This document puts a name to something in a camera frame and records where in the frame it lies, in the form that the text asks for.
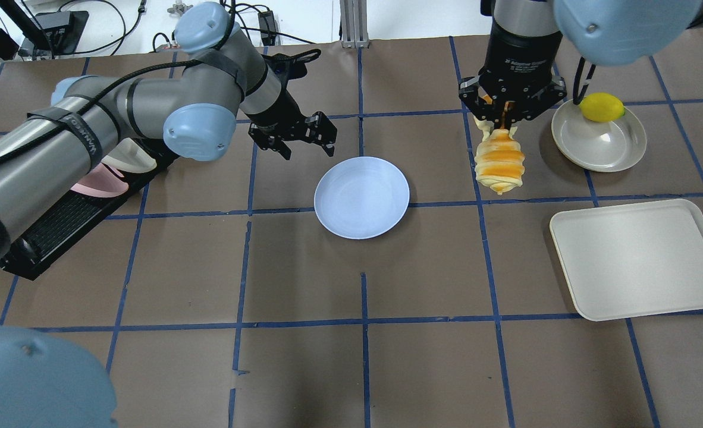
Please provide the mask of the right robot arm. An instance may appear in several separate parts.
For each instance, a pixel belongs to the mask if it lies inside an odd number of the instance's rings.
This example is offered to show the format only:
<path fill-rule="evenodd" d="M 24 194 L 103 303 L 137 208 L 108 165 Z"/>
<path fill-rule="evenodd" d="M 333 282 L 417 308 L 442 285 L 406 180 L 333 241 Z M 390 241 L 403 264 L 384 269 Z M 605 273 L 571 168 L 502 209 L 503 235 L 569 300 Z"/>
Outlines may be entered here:
<path fill-rule="evenodd" d="M 567 95 L 552 67 L 563 39 L 594 66 L 624 66 L 703 27 L 703 1 L 483 1 L 487 57 L 459 98 L 492 129 L 532 120 Z"/>

